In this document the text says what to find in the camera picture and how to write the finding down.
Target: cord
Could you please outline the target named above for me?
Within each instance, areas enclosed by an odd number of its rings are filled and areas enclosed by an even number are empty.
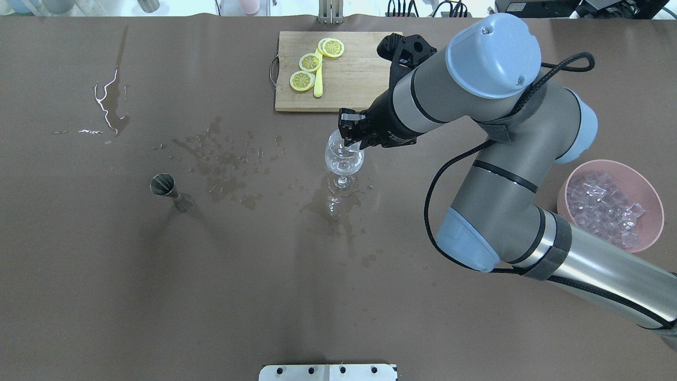
[[[430,17],[435,17],[435,15],[437,14],[437,11],[442,6],[442,4],[447,4],[447,3],[449,4],[449,17],[460,17],[459,12],[463,12],[463,9],[465,9],[465,16],[463,16],[463,17],[468,17],[468,7],[465,4],[463,4],[461,1],[449,1],[449,0],[445,0],[445,1],[442,1],[440,4],[437,4],[437,7],[433,11],[433,13],[430,15]]]
[[[448,260],[451,260],[453,263],[455,263],[455,264],[457,264],[457,265],[459,265],[459,266],[463,266],[463,267],[465,267],[465,268],[470,268],[470,267],[468,267],[468,266],[466,266],[465,264],[463,264],[463,263],[461,263],[461,262],[459,262],[459,261],[453,259],[449,254],[447,254],[444,250],[442,250],[442,249],[437,245],[437,242],[436,242],[436,240],[435,240],[435,237],[433,236],[433,231],[432,231],[431,228],[430,228],[430,220],[429,220],[429,218],[428,218],[428,212],[429,212],[429,209],[430,209],[430,199],[431,199],[431,197],[433,196],[433,191],[435,190],[435,185],[437,185],[437,181],[439,180],[439,178],[442,176],[442,174],[443,174],[449,167],[451,167],[451,166],[452,166],[453,164],[455,164],[457,161],[460,161],[460,160],[462,160],[462,159],[465,159],[466,157],[468,157],[468,156],[470,156],[470,155],[472,155],[472,154],[474,154],[474,153],[478,153],[479,151],[482,151],[484,148],[487,148],[487,147],[491,146],[491,145],[494,144],[494,143],[496,143],[495,140],[487,140],[487,141],[485,141],[484,143],[480,144],[479,146],[476,146],[475,148],[472,148],[472,149],[470,149],[469,151],[466,151],[466,152],[464,152],[464,153],[458,155],[457,157],[454,157],[453,159],[451,159],[451,160],[447,161],[446,163],[444,163],[444,165],[442,165],[442,167],[441,167],[441,168],[437,171],[437,173],[435,174],[435,177],[433,177],[433,181],[430,183],[430,187],[428,187],[428,193],[426,194],[426,197],[425,197],[425,203],[423,204],[423,222],[425,223],[425,231],[426,231],[426,233],[428,233],[428,239],[430,239],[430,243],[432,243],[432,244],[433,244],[433,247],[434,247],[440,254],[442,254],[443,256],[445,256]]]
[[[574,67],[574,66],[568,66],[569,64],[578,61],[582,58],[585,58],[588,60],[588,65],[585,67]],[[529,102],[529,99],[543,86],[547,81],[550,80],[555,74],[557,74],[559,71],[571,71],[574,73],[583,73],[586,71],[591,71],[594,68],[594,57],[592,54],[588,52],[583,52],[579,54],[574,54],[573,56],[567,58],[566,60],[558,63],[557,65],[555,64],[547,64],[545,62],[541,63],[541,67],[544,68],[549,68],[550,71],[548,71],[543,77],[541,77],[538,81],[535,83],[531,84],[527,91],[522,93],[522,96],[519,97],[517,100],[517,103],[515,103],[515,107],[512,108],[510,113],[508,115],[514,115],[517,114],[526,104]]]
[[[435,237],[433,236],[433,232],[430,227],[430,220],[429,220],[429,209],[430,209],[430,200],[431,197],[433,196],[433,191],[435,190],[435,185],[437,185],[437,181],[439,178],[442,176],[442,174],[449,169],[453,164],[456,162],[465,159],[468,156],[471,156],[475,153],[478,153],[479,151],[482,151],[484,148],[490,147],[491,145],[495,144],[496,141],[494,140],[486,140],[484,143],[476,146],[475,148],[472,148],[456,157],[453,159],[447,161],[442,165],[442,167],[437,171],[435,174],[435,177],[433,177],[433,181],[431,181],[430,187],[428,188],[428,193],[426,194],[425,197],[425,202],[423,205],[423,221],[425,223],[425,230],[426,233],[428,234],[428,239],[430,242],[433,244],[433,247],[440,253],[442,256],[447,258],[448,260],[452,261],[453,263],[465,267],[467,269],[477,271],[473,268],[470,268],[466,266],[465,264],[457,261],[453,257],[451,257],[449,254],[447,254],[444,250],[442,250],[438,245],[435,240]],[[517,275],[524,275],[527,271],[522,269],[522,268],[495,268],[494,270],[491,270],[490,273],[495,273],[495,274],[517,274]],[[595,285],[591,285],[585,282],[581,282],[575,279],[569,279],[569,278],[564,278],[564,277],[559,277],[556,275],[551,276],[550,278],[547,279],[548,281],[551,281],[553,283],[559,283],[561,285],[566,285],[572,288],[580,289],[585,292],[589,292],[591,294],[600,296],[601,298],[606,298],[611,301],[614,301],[618,304],[624,305],[628,308],[631,308],[644,316],[656,321],[658,324],[661,325],[662,329],[672,329],[675,327],[675,324],[677,321],[667,321],[664,318],[660,317],[658,314],[654,313],[653,311],[629,300],[626,298],[623,298],[622,296],[618,296],[612,292],[609,292],[601,287],[597,287]]]
[[[571,64],[572,62],[575,62],[575,61],[577,61],[581,58],[586,58],[588,60],[588,66],[583,67],[583,68],[568,66],[568,64]],[[526,104],[526,102],[533,95],[533,93],[538,91],[538,89],[541,88],[541,86],[543,86],[543,84],[545,84],[545,82],[547,82],[550,78],[552,78],[553,75],[557,74],[557,72],[559,72],[559,71],[571,71],[571,72],[575,72],[575,73],[582,73],[582,72],[590,71],[590,70],[592,70],[592,68],[594,68],[594,58],[592,57],[592,54],[590,54],[590,53],[579,53],[579,54],[576,54],[572,57],[569,57],[568,59],[560,62],[557,65],[541,63],[541,66],[543,66],[545,68],[551,68],[551,70],[546,75],[544,75],[539,81],[537,81],[534,85],[532,85],[532,87],[528,91],[528,95],[526,97],[524,95],[522,95],[522,97],[520,97],[520,100],[518,100],[518,104],[520,104],[522,102],[522,105],[520,105],[520,107],[517,109],[517,111],[519,111],[522,107],[524,107],[524,104]],[[442,256],[444,256],[448,260],[451,260],[453,263],[455,263],[455,264],[457,264],[461,267],[468,268],[468,269],[471,269],[471,270],[475,270],[475,269],[470,268],[470,267],[466,266],[465,264],[457,261],[456,259],[451,257],[449,254],[447,254],[444,250],[442,250],[437,245],[437,241],[435,240],[435,237],[433,236],[433,232],[432,232],[431,227],[430,227],[430,220],[429,220],[430,200],[433,196],[433,191],[435,190],[435,186],[437,185],[437,181],[439,181],[439,178],[442,176],[442,174],[447,169],[449,169],[449,167],[451,167],[453,164],[457,163],[458,161],[465,159],[468,156],[471,156],[475,153],[478,153],[479,151],[482,151],[485,148],[490,147],[491,145],[493,145],[495,143],[496,143],[496,141],[494,141],[494,140],[486,140],[485,142],[476,146],[475,148],[472,148],[472,149],[454,157],[453,159],[447,161],[446,163],[444,163],[444,165],[442,165],[442,167],[440,167],[440,169],[437,171],[437,173],[433,177],[433,180],[431,181],[430,187],[428,187],[428,193],[426,194],[425,202],[423,204],[423,222],[425,223],[425,229],[426,229],[426,233],[428,235],[428,239],[430,240],[433,247],[440,254],[442,254]],[[522,269],[522,268],[513,267],[513,268],[495,268],[490,272],[491,273],[500,273],[500,274],[524,275],[527,272],[527,270]],[[594,286],[594,285],[591,285],[591,284],[588,284],[588,283],[585,283],[585,282],[581,282],[581,281],[578,281],[578,280],[575,280],[575,279],[559,277],[559,276],[556,276],[556,275],[549,277],[547,280],[551,281],[553,283],[559,283],[561,285],[566,285],[566,286],[569,286],[569,287],[580,289],[582,291],[589,292],[591,294],[600,296],[601,298],[606,298],[606,299],[614,301],[618,304],[624,305],[624,306],[631,308],[631,309],[643,314],[644,316],[656,321],[664,329],[673,329],[675,327],[675,325],[677,324],[677,321],[667,321],[663,317],[661,317],[658,314],[654,313],[653,311],[639,305],[638,303],[635,303],[635,302],[633,302],[629,299],[623,298],[622,296],[618,296],[618,295],[616,295],[612,292],[609,292],[609,291],[607,291],[607,290],[605,290],[601,287],[597,287],[597,286]]]
[[[666,11],[672,17],[677,18],[677,14],[675,14],[673,11],[669,10],[667,7],[663,7],[663,10]]]
[[[407,11],[407,17],[412,17],[412,6],[414,7],[414,12],[416,12],[416,17],[418,16],[418,8],[416,8],[416,0],[411,0],[409,2],[409,9]]]

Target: glass base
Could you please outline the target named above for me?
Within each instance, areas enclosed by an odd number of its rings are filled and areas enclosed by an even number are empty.
[[[357,192],[357,176],[340,176],[332,172],[327,177],[327,186],[335,197],[346,197]]]

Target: wooden cutting board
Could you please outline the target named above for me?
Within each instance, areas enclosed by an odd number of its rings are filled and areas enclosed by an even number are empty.
[[[383,37],[393,32],[280,32],[280,74],[275,92],[276,111],[333,113],[341,107],[364,110],[388,88],[390,61],[376,54]],[[289,86],[289,77],[299,71],[299,59],[314,53],[318,41],[340,39],[345,52],[340,58],[323,57],[324,94],[299,93]]]

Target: metal jigger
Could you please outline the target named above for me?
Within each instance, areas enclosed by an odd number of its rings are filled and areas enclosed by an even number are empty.
[[[195,204],[190,195],[177,192],[174,178],[169,174],[159,174],[150,181],[150,190],[158,196],[171,197],[179,212],[186,212]]]

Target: metal bracket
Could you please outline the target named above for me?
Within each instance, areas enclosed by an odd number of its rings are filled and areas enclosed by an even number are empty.
[[[397,381],[395,364],[268,365],[259,381]]]
[[[343,24],[343,0],[320,0],[320,24]]]

